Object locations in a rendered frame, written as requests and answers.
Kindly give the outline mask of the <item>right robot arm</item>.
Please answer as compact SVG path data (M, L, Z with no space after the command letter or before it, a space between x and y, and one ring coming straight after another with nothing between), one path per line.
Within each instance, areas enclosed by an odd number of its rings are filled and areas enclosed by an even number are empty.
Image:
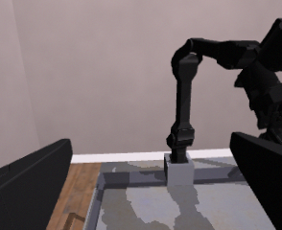
M166 138L172 150L169 154L172 164L188 163L186 147L192 146L195 139L195 130L190 124L191 86L203 60L201 55L214 58L226 70L243 69L234 87L244 88L246 93L262 81L280 81L274 72L282 72L282 18L274 21L261 43L256 40L220 42L190 38L176 50L171 60L176 78L176 121Z

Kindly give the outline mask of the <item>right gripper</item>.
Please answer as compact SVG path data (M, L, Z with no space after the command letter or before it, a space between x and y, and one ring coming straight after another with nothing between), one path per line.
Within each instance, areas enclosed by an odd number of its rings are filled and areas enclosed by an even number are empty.
M257 126L259 130L267 129L259 138L282 145L282 82L265 80L254 85L249 91L249 108L254 110Z

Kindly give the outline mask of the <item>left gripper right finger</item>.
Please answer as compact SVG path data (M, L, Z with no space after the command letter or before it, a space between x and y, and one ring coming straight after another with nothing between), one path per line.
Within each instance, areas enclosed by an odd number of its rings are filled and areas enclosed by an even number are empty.
M282 145L232 132L229 148L276 230L282 230Z

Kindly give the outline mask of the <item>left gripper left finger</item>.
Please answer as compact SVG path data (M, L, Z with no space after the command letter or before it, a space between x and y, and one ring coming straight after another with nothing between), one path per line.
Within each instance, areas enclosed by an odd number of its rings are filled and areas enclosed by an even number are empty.
M46 230L72 156L60 139L0 168L0 230Z

